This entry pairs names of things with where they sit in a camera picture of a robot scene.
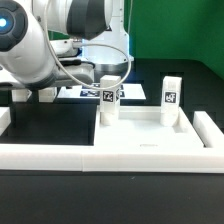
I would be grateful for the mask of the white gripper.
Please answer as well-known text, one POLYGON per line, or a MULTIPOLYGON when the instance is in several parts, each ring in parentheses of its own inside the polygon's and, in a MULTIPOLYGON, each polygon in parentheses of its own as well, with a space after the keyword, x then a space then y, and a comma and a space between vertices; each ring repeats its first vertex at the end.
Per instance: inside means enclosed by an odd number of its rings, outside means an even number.
POLYGON ((65 71, 58 68, 54 77, 31 84, 16 80, 8 71, 1 68, 0 89, 44 89, 81 85, 82 83, 90 85, 94 82, 94 63, 79 58, 66 58, 61 60, 61 64, 65 71))

